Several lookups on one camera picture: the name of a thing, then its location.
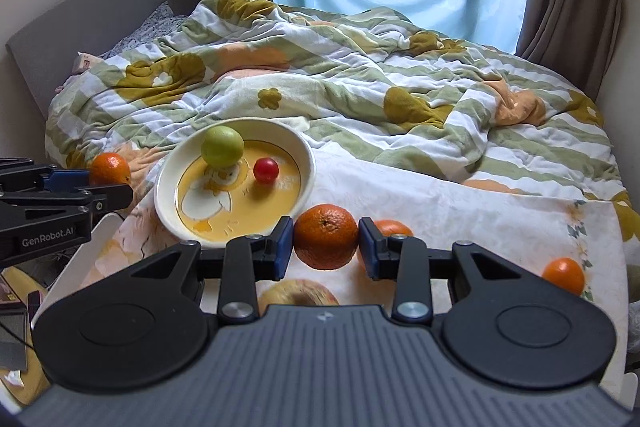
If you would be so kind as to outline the small orange mandarin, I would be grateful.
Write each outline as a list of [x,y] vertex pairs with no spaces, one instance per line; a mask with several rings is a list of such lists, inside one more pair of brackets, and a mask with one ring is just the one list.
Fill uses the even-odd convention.
[[130,184],[131,169],[125,158],[116,153],[102,153],[89,167],[91,185]]

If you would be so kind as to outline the large orange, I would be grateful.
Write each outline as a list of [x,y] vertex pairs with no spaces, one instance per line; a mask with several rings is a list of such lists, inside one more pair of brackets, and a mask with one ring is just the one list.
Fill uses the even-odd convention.
[[[405,236],[414,235],[413,231],[409,227],[407,227],[407,225],[404,225],[402,222],[397,220],[380,219],[380,220],[374,220],[373,223],[378,229],[378,231],[380,231],[381,234],[385,237],[388,237],[394,234],[405,235]],[[359,247],[357,251],[358,263],[360,267],[364,271],[366,271],[366,265],[364,264],[364,259],[362,255],[362,250],[360,248],[360,244],[362,244],[361,241],[359,241],[359,245],[358,245]]]

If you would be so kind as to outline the large brownish apple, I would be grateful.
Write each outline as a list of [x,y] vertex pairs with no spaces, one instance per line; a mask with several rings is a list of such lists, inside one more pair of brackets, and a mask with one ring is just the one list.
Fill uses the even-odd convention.
[[337,298],[326,286],[311,280],[283,280],[265,289],[258,298],[259,313],[271,305],[325,307],[338,306]]

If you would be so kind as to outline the small red tomato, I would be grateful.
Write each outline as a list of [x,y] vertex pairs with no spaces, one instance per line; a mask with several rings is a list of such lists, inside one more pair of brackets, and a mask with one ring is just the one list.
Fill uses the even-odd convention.
[[280,168],[273,158],[262,157],[255,161],[253,173],[258,183],[273,184],[279,178]]

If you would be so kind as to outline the small green apple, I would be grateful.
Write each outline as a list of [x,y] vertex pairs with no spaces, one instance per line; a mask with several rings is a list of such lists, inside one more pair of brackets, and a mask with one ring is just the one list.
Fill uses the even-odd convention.
[[243,156],[242,135],[228,126],[210,127],[204,133],[201,156],[213,169],[233,167]]

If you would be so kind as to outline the small orange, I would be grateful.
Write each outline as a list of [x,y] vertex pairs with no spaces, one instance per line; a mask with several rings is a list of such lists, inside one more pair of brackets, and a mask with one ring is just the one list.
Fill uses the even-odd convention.
[[544,267],[541,277],[547,282],[580,296],[586,286],[586,277],[580,264],[567,257],[553,259]]

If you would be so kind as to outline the cream yellow bear bowl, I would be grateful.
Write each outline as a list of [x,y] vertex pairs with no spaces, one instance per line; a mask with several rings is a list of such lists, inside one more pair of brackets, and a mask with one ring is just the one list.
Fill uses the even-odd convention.
[[[296,218],[304,209],[316,179],[314,154],[302,135],[265,118],[224,120],[242,135],[244,153],[238,163],[214,170],[201,156],[205,129],[184,140],[165,159],[153,191],[160,222],[178,239],[204,247],[222,247],[246,234],[269,234],[283,216]],[[273,184],[258,183],[258,158],[277,161]]]

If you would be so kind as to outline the white embossed cloth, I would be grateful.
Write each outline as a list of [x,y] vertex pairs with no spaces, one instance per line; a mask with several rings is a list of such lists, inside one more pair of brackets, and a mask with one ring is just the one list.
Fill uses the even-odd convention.
[[[479,190],[425,174],[361,161],[336,145],[313,150],[317,176],[306,208],[333,204],[356,221],[398,220],[428,247],[448,249],[466,239],[541,274],[555,258],[572,258],[585,270],[584,298],[616,327],[616,355],[627,347],[628,284],[620,224],[613,204],[580,199]],[[102,280],[175,243],[154,212],[149,192],[104,246],[80,287]],[[342,305],[379,303],[390,311],[393,283],[366,277],[357,257],[335,271],[318,271],[292,254],[287,279],[313,280]]]

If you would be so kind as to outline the grey bed headboard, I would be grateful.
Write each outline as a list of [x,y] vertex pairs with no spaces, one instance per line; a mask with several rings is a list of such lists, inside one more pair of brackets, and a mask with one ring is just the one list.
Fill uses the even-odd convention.
[[140,27],[163,2],[177,15],[200,0],[66,0],[17,31],[6,43],[40,113],[70,75],[79,52],[111,49]]

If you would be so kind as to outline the grey patterned pillow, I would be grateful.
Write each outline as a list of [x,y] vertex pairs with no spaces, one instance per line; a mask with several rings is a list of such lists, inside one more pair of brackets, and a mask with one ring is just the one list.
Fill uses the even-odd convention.
[[154,39],[165,37],[179,30],[188,17],[175,14],[168,2],[160,4],[130,35],[121,38],[110,50],[100,55],[107,60],[124,51],[132,50]]

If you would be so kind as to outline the green striped floral duvet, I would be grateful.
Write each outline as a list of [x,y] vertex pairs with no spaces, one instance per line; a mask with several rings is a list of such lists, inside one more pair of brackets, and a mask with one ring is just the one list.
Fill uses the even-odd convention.
[[358,159],[498,192],[612,202],[630,261],[639,217],[596,104],[556,72],[377,8],[202,0],[68,78],[44,147],[67,168],[104,152],[157,161],[225,119],[286,121]]

